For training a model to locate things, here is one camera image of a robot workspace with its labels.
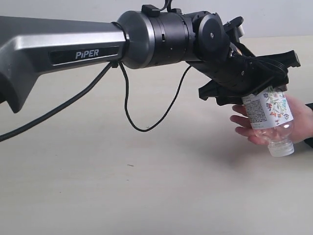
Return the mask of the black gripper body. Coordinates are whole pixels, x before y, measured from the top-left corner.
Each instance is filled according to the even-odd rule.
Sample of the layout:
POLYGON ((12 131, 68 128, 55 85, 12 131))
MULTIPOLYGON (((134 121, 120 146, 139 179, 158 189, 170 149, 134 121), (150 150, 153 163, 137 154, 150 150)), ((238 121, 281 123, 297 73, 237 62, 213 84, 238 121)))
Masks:
POLYGON ((198 89, 199 98, 215 98, 222 90, 240 94, 243 97, 258 94, 267 87, 287 90, 288 68, 300 66, 294 50, 271 55, 254 56, 239 53, 238 48, 230 51, 226 61, 193 61, 188 64, 211 80, 198 89))

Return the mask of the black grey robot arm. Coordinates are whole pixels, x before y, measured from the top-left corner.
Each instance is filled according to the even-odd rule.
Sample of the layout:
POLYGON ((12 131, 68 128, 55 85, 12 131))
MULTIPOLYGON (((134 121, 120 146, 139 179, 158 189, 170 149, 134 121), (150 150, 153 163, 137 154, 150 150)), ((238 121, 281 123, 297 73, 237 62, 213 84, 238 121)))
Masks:
POLYGON ((243 21, 153 5, 110 23, 1 16, 0 100, 17 113, 41 75, 105 62, 143 69, 184 61, 210 78, 200 99, 220 106, 268 87, 284 92, 288 69, 300 66, 296 52, 254 55, 240 42, 243 21))

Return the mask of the black sleeved forearm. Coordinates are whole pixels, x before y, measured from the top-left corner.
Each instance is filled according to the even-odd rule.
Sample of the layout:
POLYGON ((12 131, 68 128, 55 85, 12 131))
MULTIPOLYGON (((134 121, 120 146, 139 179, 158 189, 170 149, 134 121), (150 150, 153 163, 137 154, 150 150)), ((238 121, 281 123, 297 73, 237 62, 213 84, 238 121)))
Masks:
POLYGON ((307 103, 305 104, 305 120, 303 121, 304 124, 304 142, 310 148, 313 147, 313 104, 307 103))

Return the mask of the person's open hand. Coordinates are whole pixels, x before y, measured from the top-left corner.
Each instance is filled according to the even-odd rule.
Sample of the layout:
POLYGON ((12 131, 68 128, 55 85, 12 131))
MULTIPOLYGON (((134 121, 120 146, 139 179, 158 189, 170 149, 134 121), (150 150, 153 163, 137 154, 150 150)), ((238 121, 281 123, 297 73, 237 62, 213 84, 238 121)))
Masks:
MULTIPOLYGON (((286 95, 286 99, 294 118, 294 131, 290 135, 290 140, 293 143, 304 142, 305 133, 303 121, 305 120, 306 112, 305 103, 289 94, 286 95)), ((239 125, 235 128, 235 132, 243 137, 246 137, 247 140, 253 144, 267 145, 267 141, 262 137, 258 137, 252 130, 245 107, 243 105, 233 105, 232 110, 239 113, 239 115, 232 115, 230 117, 231 122, 239 125)))

